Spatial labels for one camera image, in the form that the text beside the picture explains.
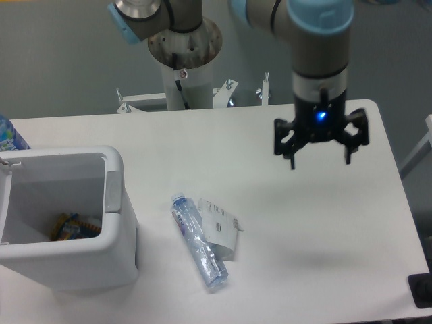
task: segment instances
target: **bolt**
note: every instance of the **bolt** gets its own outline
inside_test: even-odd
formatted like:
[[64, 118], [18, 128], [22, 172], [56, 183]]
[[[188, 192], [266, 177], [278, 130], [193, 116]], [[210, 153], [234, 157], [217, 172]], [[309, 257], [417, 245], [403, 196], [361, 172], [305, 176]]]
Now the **bolt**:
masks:
[[123, 96], [120, 93], [120, 88], [117, 88], [116, 91], [117, 91], [117, 97], [119, 97], [119, 102], [122, 102], [123, 101]]
[[261, 88], [258, 88], [256, 91], [255, 91], [255, 95], [256, 95], [256, 97], [257, 97], [257, 99], [259, 99], [259, 100], [263, 100], [263, 91], [261, 90]]
[[126, 113], [131, 113], [132, 110], [130, 109], [129, 104], [128, 103], [124, 103], [124, 105], [126, 107]]
[[180, 71], [180, 77], [181, 78], [187, 78], [188, 72], [185, 69], [183, 69], [182, 71]]
[[231, 86], [234, 84], [231, 79], [227, 80], [227, 90], [231, 90]]
[[227, 107], [231, 108], [235, 106], [236, 106], [236, 100], [233, 97], [229, 98]]

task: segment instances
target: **white trash bin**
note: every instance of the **white trash bin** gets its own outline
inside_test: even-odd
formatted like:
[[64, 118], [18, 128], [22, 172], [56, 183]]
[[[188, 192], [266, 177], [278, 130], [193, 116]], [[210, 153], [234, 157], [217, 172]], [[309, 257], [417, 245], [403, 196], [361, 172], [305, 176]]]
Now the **white trash bin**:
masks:
[[[0, 153], [0, 264], [54, 290], [130, 284], [138, 222], [109, 146]], [[50, 241], [62, 213], [102, 221], [94, 238]]]

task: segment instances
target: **plastic water bottle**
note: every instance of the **plastic water bottle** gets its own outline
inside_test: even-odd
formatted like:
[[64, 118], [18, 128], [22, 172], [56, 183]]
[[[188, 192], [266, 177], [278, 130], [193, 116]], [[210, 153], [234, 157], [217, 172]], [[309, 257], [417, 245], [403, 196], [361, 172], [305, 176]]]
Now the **plastic water bottle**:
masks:
[[0, 115], [0, 151], [28, 150], [29, 148], [11, 121]]
[[193, 256], [207, 287], [215, 287], [228, 278], [228, 271], [222, 260], [215, 258], [214, 244], [205, 240], [201, 224], [203, 219], [194, 201], [182, 193], [172, 196], [171, 212], [182, 231], [184, 240]]

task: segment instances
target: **gray floor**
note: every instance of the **gray floor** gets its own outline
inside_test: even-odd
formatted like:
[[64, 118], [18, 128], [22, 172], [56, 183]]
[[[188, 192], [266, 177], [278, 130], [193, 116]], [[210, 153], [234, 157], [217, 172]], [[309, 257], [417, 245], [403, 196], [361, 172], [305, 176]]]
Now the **gray floor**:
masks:
[[[114, 113], [117, 87], [123, 95], [163, 92], [146, 44], [122, 40], [107, 13], [109, 2], [0, 2], [2, 114]], [[237, 80], [237, 103], [256, 105], [254, 92], [268, 71], [271, 103], [291, 103], [289, 46], [233, 20], [227, 0], [206, 0], [204, 6], [224, 37], [215, 85]], [[348, 98], [378, 103], [397, 163], [423, 137], [424, 120], [432, 113], [431, 31], [432, 13], [414, 0], [388, 6], [356, 1]], [[414, 218], [427, 235], [432, 235], [431, 180], [428, 157], [404, 182]]]

